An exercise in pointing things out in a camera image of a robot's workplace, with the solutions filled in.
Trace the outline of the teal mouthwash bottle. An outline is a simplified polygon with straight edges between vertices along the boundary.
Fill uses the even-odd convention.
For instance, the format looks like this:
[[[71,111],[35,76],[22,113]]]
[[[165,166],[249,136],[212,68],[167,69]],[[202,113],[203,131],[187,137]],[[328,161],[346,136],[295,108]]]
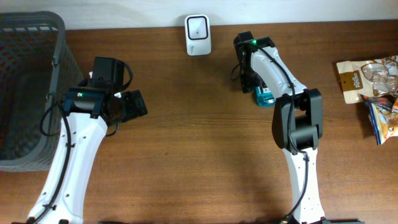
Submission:
[[[254,99],[260,107],[273,107],[275,99],[268,86],[261,81],[254,89]]]

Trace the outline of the beige cookie pouch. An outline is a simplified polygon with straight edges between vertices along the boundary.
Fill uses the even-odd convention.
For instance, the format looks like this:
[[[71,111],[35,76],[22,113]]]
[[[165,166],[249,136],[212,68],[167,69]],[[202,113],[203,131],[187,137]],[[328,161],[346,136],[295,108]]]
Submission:
[[[397,56],[336,63],[345,103],[397,93]]]

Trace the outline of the dark red snack packet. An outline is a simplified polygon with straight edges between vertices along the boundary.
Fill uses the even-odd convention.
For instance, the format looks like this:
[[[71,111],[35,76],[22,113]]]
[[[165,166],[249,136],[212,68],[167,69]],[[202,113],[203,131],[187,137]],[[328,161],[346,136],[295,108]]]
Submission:
[[[380,96],[380,97],[370,97],[365,95],[360,95],[365,106],[370,107],[371,105],[375,105],[377,108],[392,112],[392,107],[395,102],[392,96]]]

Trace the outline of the yellow snack bag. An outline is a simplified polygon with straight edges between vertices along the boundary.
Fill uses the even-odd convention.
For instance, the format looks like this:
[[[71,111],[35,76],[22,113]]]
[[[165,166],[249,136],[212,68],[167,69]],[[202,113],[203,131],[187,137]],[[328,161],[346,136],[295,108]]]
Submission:
[[[384,144],[391,137],[397,137],[396,112],[380,109],[374,103],[370,104],[369,111],[377,145]]]

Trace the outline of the orange snack packet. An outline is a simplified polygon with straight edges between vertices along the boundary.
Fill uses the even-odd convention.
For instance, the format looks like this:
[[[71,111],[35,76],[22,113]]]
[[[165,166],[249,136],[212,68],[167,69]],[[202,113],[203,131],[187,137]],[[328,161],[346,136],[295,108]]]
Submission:
[[[392,112],[398,113],[398,98],[396,98],[394,104],[392,105]]]

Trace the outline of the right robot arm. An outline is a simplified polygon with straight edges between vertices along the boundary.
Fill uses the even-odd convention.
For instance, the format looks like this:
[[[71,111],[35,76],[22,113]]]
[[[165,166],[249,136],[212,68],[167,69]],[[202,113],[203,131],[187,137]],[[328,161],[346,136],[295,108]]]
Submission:
[[[268,88],[274,98],[272,136],[286,158],[292,188],[292,209],[282,223],[324,222],[316,168],[323,134],[321,93],[294,77],[270,37],[241,32],[233,45],[242,81]]]

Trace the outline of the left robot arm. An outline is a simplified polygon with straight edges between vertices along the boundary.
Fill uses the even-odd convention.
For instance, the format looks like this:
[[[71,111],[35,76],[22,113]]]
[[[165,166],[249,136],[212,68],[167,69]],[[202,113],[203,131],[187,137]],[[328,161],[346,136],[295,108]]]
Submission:
[[[83,223],[86,188],[108,128],[148,113],[141,92],[128,90],[132,79],[127,63],[96,57],[90,77],[54,104],[61,114],[58,144],[28,223]]]

